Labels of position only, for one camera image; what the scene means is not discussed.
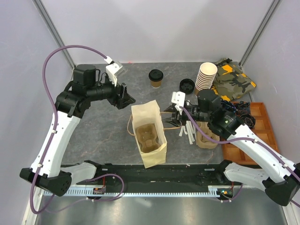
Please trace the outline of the cardboard cup carrier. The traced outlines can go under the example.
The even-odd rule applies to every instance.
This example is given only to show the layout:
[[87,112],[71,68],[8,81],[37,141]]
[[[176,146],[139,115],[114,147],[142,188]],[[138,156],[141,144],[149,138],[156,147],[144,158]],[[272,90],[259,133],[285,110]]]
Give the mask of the cardboard cup carrier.
[[[208,123],[207,122],[197,122],[198,127],[211,139],[215,141],[220,141],[220,137],[214,133],[208,128]],[[205,136],[203,136],[202,133],[197,131],[196,133],[196,144],[199,148],[202,149],[214,149],[217,147],[217,143],[214,143],[207,139]]]
[[136,137],[143,153],[150,153],[160,147],[155,125],[145,124],[136,129]]

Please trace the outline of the stack of black lids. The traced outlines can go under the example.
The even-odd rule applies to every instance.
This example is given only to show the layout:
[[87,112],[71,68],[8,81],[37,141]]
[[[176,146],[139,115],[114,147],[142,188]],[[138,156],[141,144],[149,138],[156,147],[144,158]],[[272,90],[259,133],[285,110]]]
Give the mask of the stack of black lids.
[[191,79],[188,79],[188,78],[181,80],[181,82],[179,84],[180,91],[185,94],[193,93],[194,88],[195,88],[194,81]]

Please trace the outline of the stack of paper cups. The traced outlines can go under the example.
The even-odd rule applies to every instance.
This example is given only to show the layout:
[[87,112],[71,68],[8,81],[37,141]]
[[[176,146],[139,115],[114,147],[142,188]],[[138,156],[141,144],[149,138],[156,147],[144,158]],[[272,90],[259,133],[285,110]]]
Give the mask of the stack of paper cups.
[[195,95],[204,89],[210,89],[218,68],[214,63],[205,62],[200,65],[199,72],[195,82]]

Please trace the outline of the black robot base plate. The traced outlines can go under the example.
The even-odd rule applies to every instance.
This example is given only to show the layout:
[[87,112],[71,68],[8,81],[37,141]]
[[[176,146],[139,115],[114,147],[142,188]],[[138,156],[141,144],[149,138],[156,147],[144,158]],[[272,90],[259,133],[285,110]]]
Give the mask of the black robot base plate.
[[120,176],[126,184],[139,183],[162,183],[173,182],[182,184],[195,184],[196,186],[235,186],[239,182],[228,180],[221,169],[225,163],[219,165],[155,165],[146,169],[143,165],[113,165],[97,164],[90,160],[86,163],[96,167],[94,177],[76,181],[75,184],[100,183],[103,181],[100,176],[111,173],[113,176]]

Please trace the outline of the orange compartment tray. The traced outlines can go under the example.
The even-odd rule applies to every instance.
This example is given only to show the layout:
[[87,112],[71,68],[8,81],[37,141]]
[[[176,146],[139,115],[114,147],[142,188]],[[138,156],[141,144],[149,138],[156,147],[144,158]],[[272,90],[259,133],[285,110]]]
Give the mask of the orange compartment tray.
[[[280,152],[275,139],[267,110],[262,102],[250,103],[250,114],[255,118],[255,126],[252,129],[260,139]],[[223,159],[233,161],[239,165],[257,165],[246,153],[232,144],[222,145]]]

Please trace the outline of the black plastic cup lid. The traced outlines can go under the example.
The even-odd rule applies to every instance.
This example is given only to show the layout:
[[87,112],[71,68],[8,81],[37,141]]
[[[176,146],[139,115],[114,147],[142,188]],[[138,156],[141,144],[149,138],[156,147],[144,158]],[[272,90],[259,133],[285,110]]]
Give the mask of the black plastic cup lid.
[[153,69],[149,72],[149,75],[148,75],[149,79],[151,81],[154,81],[154,82],[159,82],[163,79],[164,77],[164,74],[161,70],[159,69]]

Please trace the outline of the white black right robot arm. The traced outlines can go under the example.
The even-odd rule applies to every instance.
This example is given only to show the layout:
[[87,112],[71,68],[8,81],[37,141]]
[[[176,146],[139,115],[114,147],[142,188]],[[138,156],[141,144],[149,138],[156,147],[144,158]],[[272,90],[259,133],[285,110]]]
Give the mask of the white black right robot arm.
[[[275,203],[287,206],[300,189],[300,165],[283,157],[261,140],[234,112],[225,109],[221,98],[213,90],[201,90],[196,105],[186,100],[185,93],[173,92],[171,105],[166,112],[172,113],[168,123],[179,127],[190,121],[197,131],[213,143],[231,143],[254,160],[260,169],[224,160],[215,172],[219,184],[229,181],[250,185],[263,192]],[[206,122],[209,130],[221,138],[215,141],[197,125]]]

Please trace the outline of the brown paper takeout bag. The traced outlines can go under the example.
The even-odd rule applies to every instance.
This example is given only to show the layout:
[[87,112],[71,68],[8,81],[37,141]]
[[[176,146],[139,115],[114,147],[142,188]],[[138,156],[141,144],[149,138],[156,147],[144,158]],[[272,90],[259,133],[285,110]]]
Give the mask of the brown paper takeout bag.
[[156,100],[131,106],[127,132],[135,138],[146,169],[166,162],[167,139],[165,131],[177,129],[177,127],[165,128],[162,114]]

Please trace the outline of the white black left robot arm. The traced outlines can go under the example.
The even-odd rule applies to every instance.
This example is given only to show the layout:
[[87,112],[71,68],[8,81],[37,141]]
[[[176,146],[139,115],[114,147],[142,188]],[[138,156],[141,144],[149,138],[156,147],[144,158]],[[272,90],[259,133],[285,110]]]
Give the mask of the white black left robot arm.
[[53,114],[47,137],[37,158],[29,168],[23,168],[20,177],[36,187],[54,195],[63,196],[71,185],[88,180],[99,184],[103,173],[100,166],[90,160],[81,164],[61,167],[61,162],[68,142],[91,102],[108,100],[123,109],[135,103],[135,99],[127,92],[126,84],[117,83],[117,75],[123,66],[113,62],[105,67],[105,80],[100,80],[100,71],[91,64],[80,64],[73,70],[73,80],[57,96],[56,112]]

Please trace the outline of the camouflage fabric cloth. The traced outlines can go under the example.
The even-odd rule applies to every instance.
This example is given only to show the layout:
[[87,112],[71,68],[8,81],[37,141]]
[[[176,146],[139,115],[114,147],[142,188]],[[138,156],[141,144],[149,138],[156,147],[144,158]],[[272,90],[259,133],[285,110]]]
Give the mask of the camouflage fabric cloth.
[[212,90],[222,100],[236,100],[256,87],[256,84],[231,59],[223,58],[214,64],[217,66],[217,74],[213,81]]

